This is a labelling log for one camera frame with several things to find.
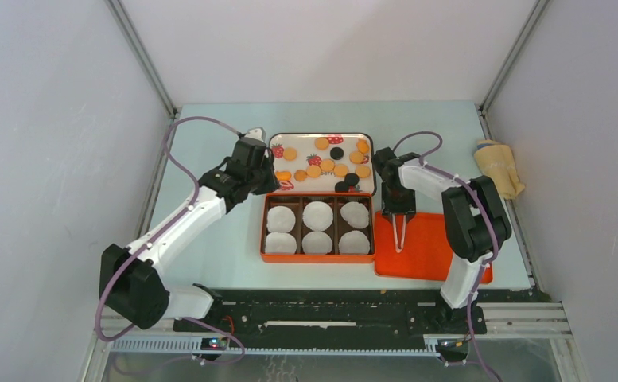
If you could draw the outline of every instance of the cable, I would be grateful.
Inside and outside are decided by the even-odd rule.
[[[198,358],[197,359],[202,362],[202,363],[206,363],[206,364],[233,364],[235,362],[241,361],[243,359],[243,357],[245,357],[245,353],[246,353],[246,349],[245,346],[243,346],[243,343],[241,342],[241,340],[239,340],[238,338],[236,338],[236,336],[224,332],[223,330],[217,329],[215,326],[211,326],[206,324],[205,322],[202,322],[201,320],[198,320],[196,318],[191,318],[191,317],[183,317],[183,320],[187,320],[189,322],[193,322],[205,329],[208,330],[212,330],[215,333],[221,334],[222,336],[225,336],[226,338],[229,338],[230,340],[234,341],[240,348],[241,348],[241,353],[239,354],[238,357],[234,358],[233,360],[229,360],[229,361],[209,361],[209,360],[205,360],[203,358]]]
[[[408,138],[412,138],[416,135],[432,135],[433,137],[437,138],[437,140],[439,141],[437,143],[437,145],[435,147],[433,147],[432,149],[426,151],[425,153],[421,154],[421,156],[418,158],[419,163],[423,163],[423,159],[427,156],[427,155],[431,155],[432,153],[434,153],[435,151],[440,150],[440,147],[442,147],[442,143],[444,142],[442,140],[442,136],[439,135],[438,133],[436,133],[435,131],[417,131],[415,133],[412,134],[407,134],[404,137],[402,137],[402,139],[400,139],[398,141],[398,143],[395,143],[395,146],[393,146],[393,152],[395,152],[395,150],[398,148],[398,146],[400,146],[403,142],[405,142]]]
[[[236,327],[234,326],[234,319],[230,315],[224,316],[223,320],[229,321],[229,327],[231,327],[231,334],[236,333]]]
[[[443,342],[440,342],[438,345],[444,349],[459,348],[465,344],[468,344],[470,341],[472,341],[472,338],[471,337],[468,338],[468,336],[470,336],[470,333],[466,333],[465,336],[461,338],[460,340],[443,341]]]
[[[450,181],[455,181],[456,183],[458,183],[459,185],[463,186],[463,188],[468,192],[468,195],[470,195],[472,201],[475,203],[475,205],[477,206],[477,209],[480,210],[480,214],[482,214],[482,217],[484,218],[484,225],[486,225],[487,227],[487,231],[489,233],[489,238],[492,240],[492,246],[493,246],[493,256],[491,256],[488,259],[485,259],[482,264],[480,265],[480,269],[477,272],[477,278],[475,279],[475,282],[472,285],[472,288],[470,290],[470,294],[468,295],[468,305],[467,305],[467,310],[468,310],[468,332],[470,333],[470,337],[473,339],[472,343],[473,346],[475,348],[475,354],[477,355],[477,359],[479,360],[479,365],[482,366],[482,369],[484,370],[484,372],[487,373],[487,375],[495,380],[501,381],[500,376],[498,375],[498,373],[491,367],[489,367],[485,362],[484,359],[482,358],[482,354],[480,353],[480,348],[477,345],[477,341],[475,341],[475,330],[472,326],[472,309],[471,305],[472,305],[472,300],[474,298],[475,293],[477,292],[477,289],[480,287],[480,282],[482,281],[482,276],[484,276],[484,270],[486,269],[487,265],[492,263],[494,260],[496,260],[496,258],[498,258],[498,254],[499,254],[499,246],[498,246],[498,240],[496,239],[496,233],[494,232],[494,227],[492,225],[492,222],[489,220],[489,216],[487,215],[487,210],[486,208],[482,205],[482,202],[480,201],[480,198],[477,196],[477,193],[475,192],[475,190],[470,188],[470,185],[468,185],[468,183],[466,183],[465,181],[463,181],[462,179],[460,179],[459,177],[455,177],[454,175],[438,169],[437,167],[428,165],[426,163],[424,163],[423,158],[425,158],[427,155],[434,153],[435,151],[439,150],[440,147],[442,146],[442,137],[438,134],[435,133],[433,131],[418,131],[416,133],[412,133],[409,135],[406,135],[405,137],[402,137],[402,139],[400,139],[400,141],[398,141],[398,143],[393,147],[393,151],[395,151],[396,148],[398,148],[398,146],[400,146],[400,144],[405,141],[408,138],[411,138],[415,135],[421,135],[421,134],[429,134],[429,135],[433,135],[435,137],[437,137],[439,139],[439,143],[431,150],[426,151],[425,153],[423,153],[418,161],[419,164],[421,166],[424,166],[425,168],[427,168],[428,170],[433,171],[434,173],[437,173],[439,175],[441,175],[442,177],[446,177],[447,179],[449,179]]]
[[[192,194],[191,199],[189,200],[189,205],[193,205],[194,202],[196,201],[196,199],[199,196],[199,181],[198,179],[196,179],[196,177],[194,176],[194,174],[189,171],[189,169],[187,169],[186,167],[184,167],[181,163],[179,163],[178,160],[175,159],[175,157],[170,153],[170,148],[168,147],[168,141],[170,139],[170,135],[173,133],[173,131],[175,131],[175,129],[177,129],[178,126],[180,126],[182,123],[188,122],[188,121],[196,121],[196,120],[201,120],[201,121],[208,121],[208,122],[212,122],[212,123],[216,123],[222,127],[224,127],[225,129],[231,131],[232,133],[236,134],[237,136],[241,136],[241,133],[239,131],[237,131],[234,127],[231,127],[229,125],[227,125],[224,122],[221,122],[217,119],[213,119],[213,118],[209,118],[209,117],[187,117],[187,118],[183,118],[183,119],[179,119],[173,123],[170,124],[168,130],[165,132],[164,134],[164,138],[163,138],[163,151],[166,155],[166,157],[178,168],[180,169],[182,172],[184,172],[185,174],[187,174],[187,176],[189,177],[189,179],[192,180],[193,184],[194,184],[194,191]],[[166,224],[162,229],[158,230],[154,235],[152,235],[148,240],[147,243],[151,243],[153,244],[156,240],[158,240],[169,228],[171,228],[181,217],[183,217],[187,212],[188,212],[188,208],[185,207],[183,208],[180,212],[178,212],[175,217],[173,219],[171,219],[168,224]],[[123,264],[121,265],[121,267],[119,267],[119,269],[112,275],[112,277],[110,278],[110,281],[107,283],[107,285],[105,286],[105,288],[103,289],[103,293],[100,295],[100,300],[98,301],[98,307],[95,310],[95,324],[94,324],[94,330],[95,333],[98,335],[98,338],[101,341],[105,341],[105,342],[110,342],[110,341],[114,341],[116,339],[119,339],[121,336],[123,336],[124,334],[128,333],[131,329],[134,328],[134,325],[128,325],[124,330],[122,330],[121,332],[115,334],[114,336],[108,337],[103,333],[103,327],[101,326],[101,319],[103,316],[103,308],[105,307],[105,301],[107,300],[107,297],[109,297],[111,291],[112,291],[112,287],[114,286],[114,284],[117,282],[117,280],[119,280],[119,278],[121,277],[121,275],[123,274],[124,271],[126,271],[126,269],[133,263],[133,261],[135,259],[138,258],[138,256],[140,256],[145,250],[147,249],[147,245],[143,244],[141,245],[138,249],[136,249],[131,256],[125,261],[123,262]]]

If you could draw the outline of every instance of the white disc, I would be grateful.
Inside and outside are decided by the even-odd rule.
[[[311,231],[324,231],[332,225],[334,213],[327,203],[312,201],[304,207],[302,219]]]
[[[297,253],[297,241],[289,233],[272,232],[266,235],[265,253]]]
[[[346,232],[339,239],[339,253],[367,255],[370,253],[370,240],[360,231]]]
[[[370,212],[362,203],[349,201],[340,212],[341,217],[353,228],[363,229],[370,225]]]
[[[296,222],[294,212],[284,205],[273,207],[266,214],[266,229],[269,232],[290,232]]]
[[[332,252],[332,239],[325,232],[309,232],[301,240],[301,249],[307,255],[326,255]]]

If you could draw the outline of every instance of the orange plastic plate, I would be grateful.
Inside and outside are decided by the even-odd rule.
[[[404,216],[397,216],[395,224],[402,231]],[[445,281],[452,263],[453,251],[445,234],[445,218],[437,213],[417,213],[407,223],[405,246],[395,252],[393,225],[388,219],[375,214],[376,257],[375,272],[379,276],[405,277]],[[489,267],[484,272],[482,283],[493,280]]]

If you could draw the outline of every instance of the orange cookie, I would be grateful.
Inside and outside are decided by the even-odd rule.
[[[304,170],[297,170],[297,171],[294,172],[294,178],[297,181],[305,181],[306,177],[308,177],[308,176],[309,175]]]
[[[358,165],[356,166],[356,175],[360,178],[360,179],[364,179],[366,177],[370,177],[371,175],[371,170],[369,167],[365,166],[365,165]]]
[[[287,149],[285,149],[283,151],[283,158],[286,161],[293,161],[297,158],[297,149],[294,149],[292,147],[288,147]]]
[[[365,156],[363,155],[363,153],[359,151],[353,151],[351,155],[348,156],[348,158],[351,159],[352,163],[355,163],[357,165],[359,165],[362,162],[365,162]]]
[[[334,169],[334,161],[332,159],[325,159],[321,162],[321,169],[325,172],[332,171]]]
[[[358,151],[363,154],[367,154],[370,151],[370,144],[364,139],[358,139],[356,147],[358,148]]]
[[[276,178],[278,178],[279,181],[288,181],[292,179],[292,174],[290,171],[276,171]]]
[[[329,140],[327,138],[316,138],[316,142],[313,144],[316,145],[318,150],[325,150],[329,147]]]
[[[319,165],[311,165],[308,169],[306,169],[306,173],[310,177],[319,177],[321,175],[321,168]]]
[[[345,177],[348,173],[348,166],[346,165],[336,165],[334,166],[334,174],[337,177]]]

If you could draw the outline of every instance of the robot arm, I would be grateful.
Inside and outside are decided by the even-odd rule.
[[[273,156],[267,155],[264,130],[253,129],[236,142],[231,157],[208,171],[173,213],[125,248],[112,244],[102,256],[102,294],[114,273],[132,254],[140,254],[112,287],[106,304],[141,329],[162,318],[203,318],[213,303],[202,286],[165,289],[162,279],[173,261],[207,226],[226,215],[248,194],[261,195],[280,187]]]
[[[454,254],[440,294],[445,309],[465,308],[480,267],[492,256],[493,243],[484,216],[473,216],[472,208],[476,206],[463,185],[433,171],[430,166],[420,165],[418,158],[414,153],[397,157],[390,148],[376,152],[372,162],[383,183],[382,214],[393,222],[395,215],[404,214],[406,223],[416,213],[416,191],[442,203],[447,240]],[[493,181],[481,176],[471,180],[468,187],[476,191],[484,206],[500,248],[512,231]]]

